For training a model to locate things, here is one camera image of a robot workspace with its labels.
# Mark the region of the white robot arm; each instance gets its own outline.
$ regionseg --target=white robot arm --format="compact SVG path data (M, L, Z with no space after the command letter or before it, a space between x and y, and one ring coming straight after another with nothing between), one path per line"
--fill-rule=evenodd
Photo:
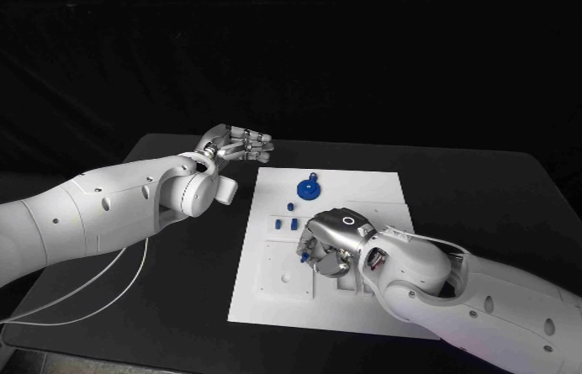
M269 136L219 124L193 152L90 170L28 199L0 205L0 286L60 261L108 253L212 200L230 204L230 160L268 161Z
M356 268L389 315L503 370L582 373L582 299L537 276L346 208L308 220L297 254L326 277Z

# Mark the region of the black background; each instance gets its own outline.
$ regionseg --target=black background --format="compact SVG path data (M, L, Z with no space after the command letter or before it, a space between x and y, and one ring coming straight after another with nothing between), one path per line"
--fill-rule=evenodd
M226 123L524 151L578 214L578 0L1 4L1 170L69 178Z

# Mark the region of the blue object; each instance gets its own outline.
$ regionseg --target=blue object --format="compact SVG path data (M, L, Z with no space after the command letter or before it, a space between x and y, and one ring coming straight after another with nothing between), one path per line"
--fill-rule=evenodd
M320 195L320 186L317 183L317 174L311 172L308 179L301 181L297 185L297 195L304 200L313 200Z

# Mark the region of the white board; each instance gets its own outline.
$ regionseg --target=white board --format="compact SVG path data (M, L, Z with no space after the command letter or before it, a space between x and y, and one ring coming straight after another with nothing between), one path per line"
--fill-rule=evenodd
M310 172L317 174L320 196L305 201L297 184ZM294 204L291 212L287 203ZM356 272L329 279L298 263L294 249L305 221L342 207L360 213L376 229L389 224L412 232L394 172L259 168L227 320L437 340L427 329L382 310ZM298 220L297 230L291 219Z

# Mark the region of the table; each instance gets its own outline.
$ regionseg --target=table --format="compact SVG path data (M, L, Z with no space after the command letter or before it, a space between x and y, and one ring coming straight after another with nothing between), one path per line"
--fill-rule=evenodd
M199 136L148 134L125 161L191 150ZM2 342L90 359L173 371L222 373L505 372L441 341L226 322L255 162L222 171L238 181L230 206L213 203L196 219L149 239L147 261L126 294L92 318L57 327L5 325ZM502 151L310 143L275 140L272 167L395 171L418 234L459 243L582 294L582 223L526 154ZM96 310L132 278L142 242L99 280L38 322L74 319ZM48 267L18 312L69 292L115 254Z

